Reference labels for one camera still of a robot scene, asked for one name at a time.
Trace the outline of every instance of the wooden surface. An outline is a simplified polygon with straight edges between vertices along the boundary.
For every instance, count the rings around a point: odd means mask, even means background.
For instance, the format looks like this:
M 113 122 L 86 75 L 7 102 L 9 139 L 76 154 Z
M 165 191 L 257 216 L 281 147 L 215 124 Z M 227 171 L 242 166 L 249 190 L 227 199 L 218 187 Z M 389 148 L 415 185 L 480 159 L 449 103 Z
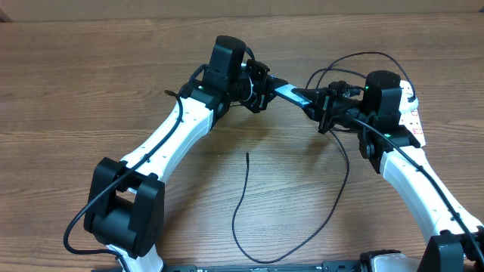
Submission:
M 62 246 L 85 204 L 96 164 L 120 159 L 172 110 L 178 90 L 207 63 L 217 35 L 243 39 L 271 72 L 304 85 L 312 71 L 356 51 L 384 51 L 414 81 L 427 157 L 449 190 L 484 220 L 483 14 L 360 15 L 252 19 L 126 20 L 0 24 L 0 270 L 88 271 L 110 256 L 77 256 Z M 340 67 L 393 70 L 376 56 Z M 331 79 L 363 81 L 330 73 Z M 276 99 L 254 115 L 235 107 L 190 150 L 166 188 L 159 254 L 169 264 L 252 264 L 301 243 L 330 211 L 345 164 L 330 136 L 301 110 Z M 357 258 L 374 249 L 420 257 L 425 244 L 399 195 L 368 161 L 355 135 L 340 135 L 351 173 L 319 235 L 281 263 Z M 100 248 L 81 225 L 76 248 Z
M 0 10 L 14 22 L 457 13 L 483 5 L 482 0 L 0 0 Z

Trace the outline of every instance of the tabletop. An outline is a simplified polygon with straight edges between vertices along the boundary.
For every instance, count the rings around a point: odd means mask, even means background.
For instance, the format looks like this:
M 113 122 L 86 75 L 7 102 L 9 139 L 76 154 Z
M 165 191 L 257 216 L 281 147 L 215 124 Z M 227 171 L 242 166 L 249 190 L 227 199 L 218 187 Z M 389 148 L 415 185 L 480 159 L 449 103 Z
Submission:
M 271 74 L 303 86 L 311 73 L 358 51 L 392 55 L 413 81 L 431 166 L 484 220 L 484 14 L 400 14 L 0 23 L 0 270 L 87 271 L 112 256 L 78 256 L 64 230 L 86 204 L 94 167 L 139 146 L 171 112 L 177 91 L 208 63 L 218 35 L 249 45 Z M 338 66 L 397 67 L 368 55 Z M 333 80 L 362 79 L 328 73 Z M 319 263 L 399 249 L 419 258 L 424 239 L 400 196 L 338 134 L 351 172 L 327 226 L 280 261 Z M 157 251 L 168 264 L 253 264 L 236 247 L 231 218 L 251 166 L 237 237 L 254 258 L 276 258 L 327 217 L 346 164 L 336 141 L 276 98 L 252 114 L 234 107 L 200 139 L 166 187 Z M 70 242 L 102 248 L 78 224 Z

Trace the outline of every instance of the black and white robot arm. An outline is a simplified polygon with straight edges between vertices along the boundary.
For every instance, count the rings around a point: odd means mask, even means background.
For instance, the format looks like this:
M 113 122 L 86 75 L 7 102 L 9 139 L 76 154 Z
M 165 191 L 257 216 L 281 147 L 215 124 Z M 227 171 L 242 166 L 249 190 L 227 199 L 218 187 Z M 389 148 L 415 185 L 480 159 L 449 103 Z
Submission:
M 421 149 L 425 145 L 425 138 L 417 111 L 418 99 L 409 99 L 413 92 L 408 82 L 401 81 L 396 74 L 376 71 L 368 75 L 363 100 L 353 100 L 350 97 L 355 95 L 355 90 L 345 82 L 334 82 L 328 88 L 306 90 L 269 76 L 269 68 L 254 59 L 242 63 L 246 51 L 247 47 L 242 41 L 219 36 L 210 63 L 198 70 L 203 72 L 203 78 L 196 80 L 197 74 L 194 74 L 179 92 L 183 112 L 180 112 L 181 107 L 177 103 L 166 121 L 135 151 L 124 156 L 120 162 L 104 158 L 96 167 L 89 199 L 140 162 L 168 135 L 181 114 L 182 121 L 165 144 L 116 188 L 118 191 L 136 193 L 135 201 L 131 203 L 112 191 L 85 214 L 84 228 L 93 233 L 100 243 L 119 252 L 126 261 L 126 270 L 160 272 L 163 269 L 155 242 L 163 228 L 165 183 L 188 150 L 228 112 L 231 102 L 239 101 L 253 113 L 258 113 L 265 110 L 276 95 L 301 107 L 310 119 L 319 122 L 321 133 L 327 132 L 335 123 L 357 130 L 361 154 L 370 160 L 375 171 L 381 173 L 403 198 L 426 243 L 433 237 L 450 233 L 457 237 L 456 243 L 462 245 L 460 258 L 464 253 L 469 259 L 479 258 L 466 243 L 462 228 L 448 206 L 422 172 L 416 171 L 401 153 L 375 133 L 348 120 L 349 117 L 375 127 L 422 165 L 457 210 L 469 231 L 481 239 L 482 245 L 482 223 L 451 195 L 431 169 Z M 389 255 L 373 258 L 371 262 L 373 272 L 386 271 L 392 266 Z M 410 272 L 416 271 L 416 267 L 393 267 L 391 271 Z

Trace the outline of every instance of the wooden table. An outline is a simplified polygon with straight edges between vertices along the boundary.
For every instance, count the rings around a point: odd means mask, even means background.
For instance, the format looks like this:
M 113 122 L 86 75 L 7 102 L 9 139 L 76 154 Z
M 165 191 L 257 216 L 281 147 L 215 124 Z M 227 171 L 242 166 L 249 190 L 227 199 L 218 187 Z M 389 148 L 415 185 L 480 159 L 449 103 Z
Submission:
M 120 159 L 172 110 L 177 91 L 209 61 L 217 35 L 237 36 L 271 67 L 304 85 L 310 74 L 357 51 L 384 51 L 417 88 L 427 157 L 449 190 L 484 220 L 483 14 L 123 20 L 0 24 L 0 270 L 87 271 L 112 256 L 71 255 L 67 223 L 85 205 L 92 172 Z M 369 73 L 397 68 L 378 56 L 339 67 Z M 326 84 L 354 76 L 329 73 Z M 346 165 L 335 140 L 282 99 L 254 115 L 235 107 L 190 150 L 166 188 L 159 254 L 169 264 L 253 264 L 301 243 L 326 218 Z M 351 173 L 322 232 L 280 263 L 357 258 L 374 249 L 422 256 L 420 231 L 394 189 L 341 134 Z M 81 224 L 70 238 L 101 248 Z

